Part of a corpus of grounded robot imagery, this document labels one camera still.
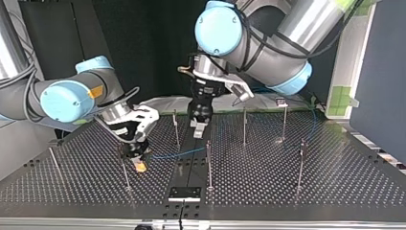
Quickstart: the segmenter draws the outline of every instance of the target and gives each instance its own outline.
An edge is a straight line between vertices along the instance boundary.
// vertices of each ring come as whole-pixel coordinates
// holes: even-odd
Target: blue cable
[[[152,159],[171,159],[171,158],[175,158],[175,157],[178,157],[178,156],[191,154],[191,153],[194,153],[194,152],[197,152],[197,151],[202,151],[202,150],[205,150],[205,149],[206,148],[193,149],[193,150],[185,151],[185,152],[182,152],[182,153],[179,153],[179,154],[169,154],[167,156],[155,156],[155,155],[152,155]]]
[[[311,140],[311,138],[313,138],[314,135],[314,131],[316,130],[316,125],[317,125],[317,116],[316,116],[316,112],[314,111],[314,108],[310,109],[311,112],[313,113],[313,128],[311,129],[310,133],[308,133],[307,136],[307,142],[309,142]]]

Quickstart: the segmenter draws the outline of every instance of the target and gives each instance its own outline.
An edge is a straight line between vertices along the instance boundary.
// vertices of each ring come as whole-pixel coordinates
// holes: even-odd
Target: robotic arm
[[[193,100],[189,104],[191,125],[196,127],[194,137],[201,137],[202,127],[213,115],[211,101],[223,92],[218,89],[215,92],[219,93],[206,93],[211,92],[206,90],[207,85],[221,88],[221,83],[224,82],[226,87],[229,83],[227,88],[237,95],[240,102],[254,97],[243,80],[228,75],[225,71],[226,61],[278,93],[296,94],[306,85],[312,73],[307,59],[319,55],[313,54],[314,51],[354,2],[350,15],[362,0],[296,1],[278,31],[268,37],[250,26],[245,14],[235,5],[209,1],[194,29],[199,49],[205,53],[196,56],[194,69],[189,72],[194,77]],[[201,92],[200,95],[195,95],[196,89]],[[205,113],[197,109],[202,107]],[[199,119],[202,114],[206,118],[204,124]]]
[[[78,73],[67,79],[35,82],[34,64],[24,54],[3,1],[0,51],[0,119],[37,122],[35,119],[50,117],[73,123],[97,107],[95,119],[123,143],[123,157],[131,158],[137,171],[146,169],[143,160],[148,152],[147,136],[159,119],[158,111],[127,104],[139,88],[125,94],[107,58],[79,63]]]

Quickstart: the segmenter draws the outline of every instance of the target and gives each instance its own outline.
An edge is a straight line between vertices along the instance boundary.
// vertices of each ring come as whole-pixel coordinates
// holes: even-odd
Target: metal post
[[[244,142],[243,145],[245,147],[245,145],[247,144],[247,109],[245,109],[244,107]]]
[[[173,110],[173,125],[175,126],[175,134],[176,134],[176,145],[178,148],[180,148],[180,143],[179,143],[179,131],[177,128],[177,121],[176,121],[176,109]]]
[[[57,161],[56,161],[56,157],[55,157],[55,154],[54,154],[54,150],[52,149],[52,147],[49,147],[48,150],[49,150],[50,153],[51,153],[51,156],[52,156],[52,159],[54,160],[54,164],[55,164],[56,168],[60,171],[60,167],[59,167],[59,164],[58,164]]]
[[[299,191],[302,189],[302,186],[301,186],[302,174],[303,174],[303,169],[304,169],[305,157],[307,156],[307,142],[305,141],[305,139],[301,140],[300,155],[301,155],[301,167],[299,169],[298,194],[299,194]]]
[[[287,117],[287,107],[284,108],[284,113],[283,113],[283,130],[282,130],[282,141],[284,141],[284,133],[286,130],[286,117]]]
[[[286,119],[287,119],[287,107],[289,106],[286,103],[286,99],[285,98],[276,98],[275,99],[275,103],[277,104],[277,107],[283,107],[284,111],[283,111],[283,128],[282,128],[282,136],[280,138],[278,138],[277,142],[278,143],[282,143],[285,139],[285,130],[286,130]]]
[[[0,54],[0,80],[14,78],[29,65],[3,0],[0,0]]]
[[[127,174],[125,163],[124,163],[123,159],[122,159],[122,165],[123,165],[123,171],[124,171],[124,176],[125,176],[125,182],[127,184],[126,190],[131,191],[131,186],[129,185],[128,174]]]
[[[212,181],[212,145],[210,141],[207,141],[206,144],[206,153],[207,153],[207,163],[209,165],[209,191],[212,191],[214,189],[213,187],[213,181]]]

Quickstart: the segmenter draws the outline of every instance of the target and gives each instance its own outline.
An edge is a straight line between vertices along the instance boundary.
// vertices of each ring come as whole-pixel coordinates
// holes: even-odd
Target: black curtain
[[[93,0],[124,90],[139,85],[132,103],[190,96],[190,77],[177,72],[195,52],[194,23],[206,0]]]

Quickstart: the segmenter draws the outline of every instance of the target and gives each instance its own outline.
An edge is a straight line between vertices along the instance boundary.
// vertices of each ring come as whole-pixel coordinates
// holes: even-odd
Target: metal rod
[[[207,154],[207,163],[209,165],[209,191],[214,189],[212,181],[212,145],[210,141],[207,141],[206,144],[206,154]]]
[[[243,145],[245,147],[245,145],[247,144],[247,109],[245,109],[244,107],[244,142]]]
[[[129,185],[128,175],[127,175],[127,171],[126,171],[126,167],[125,167],[124,160],[122,160],[122,165],[123,165],[123,171],[124,171],[124,176],[125,176],[125,182],[126,182],[126,184],[127,184],[126,189],[127,189],[128,191],[130,191],[130,190],[131,190],[131,186]]]
[[[284,133],[285,133],[285,129],[286,129],[286,118],[287,118],[287,107],[284,108],[284,113],[283,113],[282,141],[284,141]]]
[[[307,156],[307,142],[305,139],[301,140],[301,150],[300,150],[300,155],[301,155],[301,167],[299,169],[299,179],[298,179],[298,189],[297,189],[297,196],[299,197],[299,192],[302,189],[302,174],[303,174],[303,169],[304,169],[304,163],[305,163],[305,157]]]
[[[57,168],[58,170],[60,170],[59,164],[58,164],[57,161],[56,161],[56,157],[55,157],[55,154],[54,154],[54,150],[52,149],[52,147],[49,147],[48,150],[49,150],[50,153],[51,153],[51,156],[52,156],[52,159],[54,160],[54,163],[55,163],[56,168]]]
[[[176,121],[176,109],[173,110],[173,125],[175,126],[175,133],[176,133],[176,145],[178,148],[180,148],[180,143],[179,143],[179,131],[178,131],[178,125],[177,125],[177,121]]]

